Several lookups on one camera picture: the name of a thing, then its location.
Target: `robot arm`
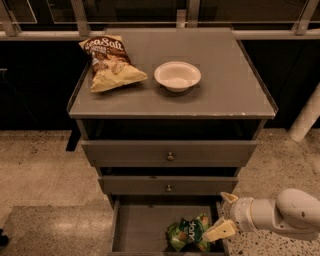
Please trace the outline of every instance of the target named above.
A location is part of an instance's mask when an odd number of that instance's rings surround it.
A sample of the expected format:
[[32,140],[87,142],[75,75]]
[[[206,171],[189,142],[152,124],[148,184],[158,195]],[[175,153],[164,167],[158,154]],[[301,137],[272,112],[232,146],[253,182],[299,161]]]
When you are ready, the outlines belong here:
[[231,203],[230,220],[220,218],[203,234],[205,241],[232,236],[237,230],[259,229],[300,240],[318,238],[320,201],[301,190],[286,189],[276,199],[238,198],[224,192],[221,195]]

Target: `terrazzo floor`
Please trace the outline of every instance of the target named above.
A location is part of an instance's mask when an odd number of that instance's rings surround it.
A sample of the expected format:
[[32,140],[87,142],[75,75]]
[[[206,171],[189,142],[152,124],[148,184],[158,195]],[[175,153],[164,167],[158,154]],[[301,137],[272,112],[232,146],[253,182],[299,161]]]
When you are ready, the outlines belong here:
[[[113,210],[78,145],[65,151],[69,131],[0,131],[0,228],[10,238],[1,256],[106,255]],[[238,196],[275,198],[298,188],[320,198],[320,129],[294,142],[284,129],[264,129],[239,173]],[[223,214],[228,216],[224,204]],[[270,231],[238,232],[234,255],[320,255],[306,242]]]

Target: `small bowl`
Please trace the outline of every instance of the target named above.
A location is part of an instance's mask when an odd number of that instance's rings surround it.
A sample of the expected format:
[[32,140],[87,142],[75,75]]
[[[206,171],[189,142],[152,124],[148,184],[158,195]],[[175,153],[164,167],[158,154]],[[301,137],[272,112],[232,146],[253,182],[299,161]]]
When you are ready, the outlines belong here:
[[200,81],[201,73],[189,63],[171,61],[159,66],[154,72],[154,77],[169,91],[183,92]]

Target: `chip bag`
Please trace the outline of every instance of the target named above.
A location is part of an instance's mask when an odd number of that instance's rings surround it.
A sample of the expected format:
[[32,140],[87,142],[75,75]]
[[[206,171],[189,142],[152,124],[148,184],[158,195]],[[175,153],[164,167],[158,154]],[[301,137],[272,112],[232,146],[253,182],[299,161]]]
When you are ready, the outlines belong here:
[[168,227],[170,244],[177,252],[190,243],[195,243],[202,252],[209,252],[210,243],[202,239],[202,234],[208,228],[208,216],[204,213],[192,221],[182,219],[180,223],[173,223]]
[[79,45],[92,58],[91,92],[103,92],[148,78],[131,65],[121,36],[97,36]]

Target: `dresser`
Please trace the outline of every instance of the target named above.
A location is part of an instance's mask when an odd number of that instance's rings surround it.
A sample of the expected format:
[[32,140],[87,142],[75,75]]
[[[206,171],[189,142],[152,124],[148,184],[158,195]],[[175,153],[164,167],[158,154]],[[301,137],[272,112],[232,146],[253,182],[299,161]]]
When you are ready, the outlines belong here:
[[[257,136],[277,107],[229,28],[114,28],[148,79],[91,93],[90,65],[70,99],[82,148],[114,208],[110,255],[173,255],[167,227],[220,214]],[[174,93],[153,73],[168,61],[196,66],[201,81]],[[197,248],[174,255],[201,255]],[[227,255],[226,241],[209,255]]]

